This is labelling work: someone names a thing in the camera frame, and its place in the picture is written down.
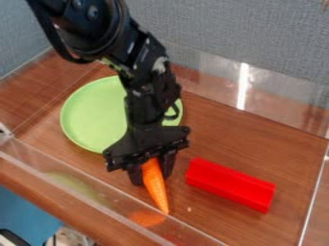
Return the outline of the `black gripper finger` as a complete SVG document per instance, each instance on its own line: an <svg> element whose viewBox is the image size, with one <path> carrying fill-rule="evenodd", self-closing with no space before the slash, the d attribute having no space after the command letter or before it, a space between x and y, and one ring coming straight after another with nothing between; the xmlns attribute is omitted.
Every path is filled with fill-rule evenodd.
<svg viewBox="0 0 329 246"><path fill-rule="evenodd" d="M143 186L143 170L140 165L131 165L127 169L128 178L132 185Z"/></svg>
<svg viewBox="0 0 329 246"><path fill-rule="evenodd" d="M176 151L171 151L159 155L159 165L162 176L164 179L167 179L172 174L176 161L176 153Z"/></svg>

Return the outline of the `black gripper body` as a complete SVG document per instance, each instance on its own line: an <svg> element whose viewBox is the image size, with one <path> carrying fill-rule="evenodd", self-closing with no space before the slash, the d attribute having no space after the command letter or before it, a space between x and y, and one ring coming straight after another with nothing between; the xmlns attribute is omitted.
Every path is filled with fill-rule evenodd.
<svg viewBox="0 0 329 246"><path fill-rule="evenodd" d="M164 121L180 118L180 98L164 108L154 104L150 98L124 98L126 117L130 124L123 138L103 151L107 170L123 169L131 165L143 165L160 154L179 151L187 147L190 129Z"/></svg>

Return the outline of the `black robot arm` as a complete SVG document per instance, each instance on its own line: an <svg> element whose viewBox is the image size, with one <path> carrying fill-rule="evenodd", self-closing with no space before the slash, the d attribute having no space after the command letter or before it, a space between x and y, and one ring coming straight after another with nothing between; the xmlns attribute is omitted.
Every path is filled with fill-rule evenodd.
<svg viewBox="0 0 329 246"><path fill-rule="evenodd" d="M172 174L190 129L166 126L180 116L180 85L166 47L131 17L124 0L24 0L51 46L68 62L103 61L126 91L127 130L103 151L107 169L123 169L134 185L144 183L143 167L156 158L160 175Z"/></svg>

